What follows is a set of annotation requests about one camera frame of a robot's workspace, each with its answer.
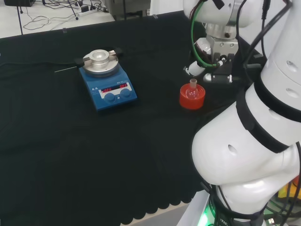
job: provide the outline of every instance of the floor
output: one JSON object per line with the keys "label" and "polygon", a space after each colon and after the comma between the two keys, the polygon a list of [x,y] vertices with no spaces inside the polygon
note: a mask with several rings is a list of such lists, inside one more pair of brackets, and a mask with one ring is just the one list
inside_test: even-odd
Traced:
{"label": "floor", "polygon": [[[92,0],[92,2],[93,4],[96,4],[100,1]],[[84,0],[83,3],[91,5],[90,0]],[[76,20],[71,8],[51,9],[44,6],[42,2],[37,1],[32,7],[22,7],[22,11],[23,14],[20,14],[20,19],[22,26],[25,26],[25,28],[23,28],[23,34],[114,21],[110,13],[97,11],[97,9],[88,11],[86,13],[80,13],[78,15],[79,19]],[[77,14],[78,7],[75,7],[74,11]],[[48,20],[45,17],[39,17],[35,19],[37,16],[46,16],[53,19]],[[16,7],[6,6],[4,4],[4,0],[0,0],[0,38],[16,36],[20,34],[21,30]]]}

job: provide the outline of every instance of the digital display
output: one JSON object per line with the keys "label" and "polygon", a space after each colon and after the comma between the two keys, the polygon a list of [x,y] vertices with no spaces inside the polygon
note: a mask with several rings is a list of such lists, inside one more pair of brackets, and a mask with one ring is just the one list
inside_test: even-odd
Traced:
{"label": "digital display", "polygon": [[112,86],[112,87],[108,87],[108,88],[105,88],[105,89],[101,89],[101,91],[102,91],[102,93],[106,93],[106,92],[110,92],[112,90],[120,89],[120,88],[124,88],[124,87],[127,87],[126,83],[122,83],[122,84],[119,84],[117,86]]}

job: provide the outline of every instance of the power strip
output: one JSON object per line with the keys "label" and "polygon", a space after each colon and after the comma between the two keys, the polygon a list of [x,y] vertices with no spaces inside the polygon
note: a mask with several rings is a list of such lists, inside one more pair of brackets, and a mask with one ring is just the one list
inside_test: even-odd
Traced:
{"label": "power strip", "polygon": [[86,16],[86,15],[89,15],[91,13],[95,13],[96,11],[97,11],[97,9],[89,10],[89,11],[84,12],[84,13],[80,12],[79,16]]}

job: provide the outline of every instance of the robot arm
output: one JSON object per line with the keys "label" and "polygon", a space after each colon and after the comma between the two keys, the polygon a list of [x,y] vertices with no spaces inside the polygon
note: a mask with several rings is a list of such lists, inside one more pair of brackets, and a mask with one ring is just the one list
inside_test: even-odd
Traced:
{"label": "robot arm", "polygon": [[[243,0],[223,0],[224,6],[218,9],[212,0],[206,1],[199,13],[196,21],[206,23],[206,38],[200,38],[196,41],[196,48],[203,51],[213,64],[219,62],[225,57],[225,65],[216,69],[213,73],[205,70],[202,65],[193,62],[186,72],[193,76],[212,75],[217,79],[223,77],[231,78],[232,63],[235,54],[238,51],[238,42],[236,37],[236,18],[239,6]],[[183,2],[184,13],[190,18],[191,13],[198,0],[186,0]],[[248,0],[240,14],[239,26],[246,27],[251,24],[255,18],[258,18],[262,8],[263,0]]]}
{"label": "robot arm", "polygon": [[[185,1],[186,15],[196,2]],[[210,2],[204,3],[208,9],[213,7]],[[262,1],[250,2],[262,6]],[[193,140],[192,158],[199,174],[210,184],[220,185],[229,206],[238,213],[262,210],[275,192],[300,172],[301,151],[295,144],[301,138],[300,11],[301,1],[294,0],[261,77]],[[220,13],[222,18],[231,18],[230,13]],[[201,13],[198,19],[210,22]],[[214,20],[225,26],[226,22]],[[221,193],[217,194],[225,205]]]}
{"label": "robot arm", "polygon": [[[196,21],[220,26],[235,26],[236,17],[240,4],[243,0],[223,0],[224,7],[220,10],[212,0],[204,3]],[[183,8],[185,15],[190,18],[190,13],[198,0],[184,0]],[[262,9],[263,0],[248,0],[240,14],[239,26],[247,27],[258,18]]]}

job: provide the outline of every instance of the black tablecloth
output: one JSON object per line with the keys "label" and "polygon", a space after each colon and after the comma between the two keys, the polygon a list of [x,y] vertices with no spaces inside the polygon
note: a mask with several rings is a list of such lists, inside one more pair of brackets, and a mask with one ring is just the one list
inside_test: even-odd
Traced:
{"label": "black tablecloth", "polygon": [[191,161],[198,124],[234,101],[235,85],[203,84],[202,109],[178,103],[189,82],[183,12],[0,40],[3,62],[72,62],[121,47],[138,100],[97,113],[77,69],[0,68],[0,219],[4,226],[117,226],[200,190]]}

